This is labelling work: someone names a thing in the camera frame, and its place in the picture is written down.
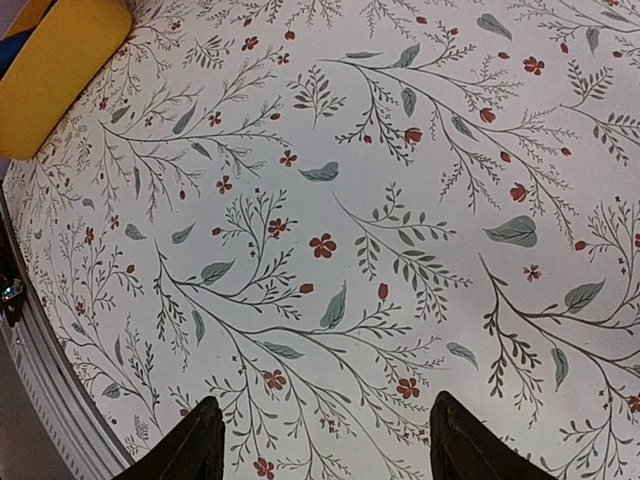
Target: floral tablecloth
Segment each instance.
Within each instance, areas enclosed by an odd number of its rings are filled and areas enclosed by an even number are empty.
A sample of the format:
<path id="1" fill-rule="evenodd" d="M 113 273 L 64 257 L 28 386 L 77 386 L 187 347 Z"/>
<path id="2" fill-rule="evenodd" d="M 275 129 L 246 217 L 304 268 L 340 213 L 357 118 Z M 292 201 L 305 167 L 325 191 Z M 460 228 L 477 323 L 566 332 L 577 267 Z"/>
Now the floral tablecloth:
<path id="1" fill-rule="evenodd" d="M 5 181 L 69 361 L 140 457 L 430 478 L 448 389 L 559 478 L 640 475 L 634 0 L 132 2 Z"/>

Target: red flower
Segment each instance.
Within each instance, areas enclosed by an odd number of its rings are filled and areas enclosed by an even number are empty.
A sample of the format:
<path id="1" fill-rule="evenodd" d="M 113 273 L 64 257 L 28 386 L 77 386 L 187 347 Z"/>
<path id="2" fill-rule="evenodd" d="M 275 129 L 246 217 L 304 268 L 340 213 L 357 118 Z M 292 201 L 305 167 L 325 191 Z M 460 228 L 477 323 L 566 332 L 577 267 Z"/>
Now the red flower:
<path id="1" fill-rule="evenodd" d="M 513 198 L 514 202 L 522 203 L 524 202 L 524 199 L 527 198 L 527 189 L 524 188 L 524 185 L 521 183 L 516 182 L 515 185 L 515 187 L 509 190 L 509 194 L 511 195 L 511 198 Z"/>
<path id="2" fill-rule="evenodd" d="M 253 50 L 256 45 L 258 45 L 258 37 L 247 37 L 244 41 L 244 45 L 242 46 L 242 51 L 245 50 Z"/>
<path id="3" fill-rule="evenodd" d="M 404 132 L 404 141 L 408 144 L 420 143 L 422 140 L 422 131 L 417 127 L 408 128 Z"/>
<path id="4" fill-rule="evenodd" d="M 87 227 L 87 230 L 85 231 L 85 234 L 86 234 L 86 236 L 84 238 L 84 241 L 87 244 L 91 245 L 91 242 L 93 242 L 96 239 L 96 236 L 93 233 L 93 228 Z"/>
<path id="5" fill-rule="evenodd" d="M 226 191 L 231 190 L 233 188 L 233 185 L 229 183 L 229 175 L 225 175 L 224 177 L 222 177 L 222 180 L 218 180 L 218 183 L 216 183 L 216 188 L 220 191 L 221 195 L 224 195 Z"/>
<path id="6" fill-rule="evenodd" d="M 291 155 L 291 150 L 284 151 L 284 157 L 280 159 L 280 164 L 290 167 L 293 162 L 298 159 L 297 155 Z"/>
<path id="7" fill-rule="evenodd" d="M 536 57 L 529 57 L 523 60 L 522 63 L 524 64 L 525 71 L 533 73 L 534 75 L 540 75 L 544 68 L 544 62 L 537 61 Z"/>
<path id="8" fill-rule="evenodd" d="M 386 283 L 381 283 L 378 286 L 378 298 L 384 302 L 388 296 L 389 296 L 389 285 L 387 285 Z"/>
<path id="9" fill-rule="evenodd" d="M 276 218 L 275 220 L 271 220 L 269 222 L 269 233 L 276 240 L 278 238 L 280 238 L 280 233 L 282 233 L 282 232 L 284 232 L 286 230 L 287 230 L 287 224 L 286 223 L 282 223 L 282 220 L 279 219 L 279 218 Z"/>
<path id="10" fill-rule="evenodd" d="M 480 120 L 484 123 L 491 123 L 496 119 L 496 114 L 491 111 L 491 108 L 483 108 L 480 110 Z"/>
<path id="11" fill-rule="evenodd" d="M 396 387 L 396 391 L 402 395 L 402 398 L 405 400 L 411 397 L 418 398 L 420 396 L 420 389 L 416 387 L 415 378 L 401 378 Z"/>
<path id="12" fill-rule="evenodd" d="M 531 265 L 529 268 L 524 267 L 522 269 L 523 273 L 527 275 L 527 280 L 529 280 L 529 282 L 533 282 L 542 276 L 542 273 L 538 271 L 538 268 L 540 268 L 538 265 Z"/>
<path id="13" fill-rule="evenodd" d="M 216 125 L 220 125 L 222 123 L 222 113 L 216 112 L 215 115 L 209 115 L 209 126 L 215 127 Z"/>
<path id="14" fill-rule="evenodd" d="M 313 283 L 304 283 L 300 285 L 300 293 L 306 295 L 311 292 L 313 292 Z"/>
<path id="15" fill-rule="evenodd" d="M 275 478 L 273 474 L 275 465 L 267 462 L 264 458 L 259 457 L 257 462 L 253 462 L 253 466 L 256 467 L 259 477 L 267 477 L 267 480 L 273 480 Z"/>
<path id="16" fill-rule="evenodd" d="M 282 376 L 282 372 L 280 370 L 274 370 L 271 372 L 264 372 L 264 379 L 267 381 L 267 385 L 270 389 L 282 390 L 287 384 L 287 379 Z"/>
<path id="17" fill-rule="evenodd" d="M 336 242 L 331 240 L 331 235 L 328 233 L 322 235 L 321 238 L 316 237 L 311 239 L 309 246 L 315 249 L 313 254 L 316 258 L 331 258 L 333 255 L 331 252 L 335 252 L 336 248 L 338 248 Z"/>
<path id="18" fill-rule="evenodd" d="M 629 404 L 629 408 L 631 409 L 631 413 L 640 412 L 640 393 L 637 397 L 631 395 L 627 398 L 627 403 Z"/>

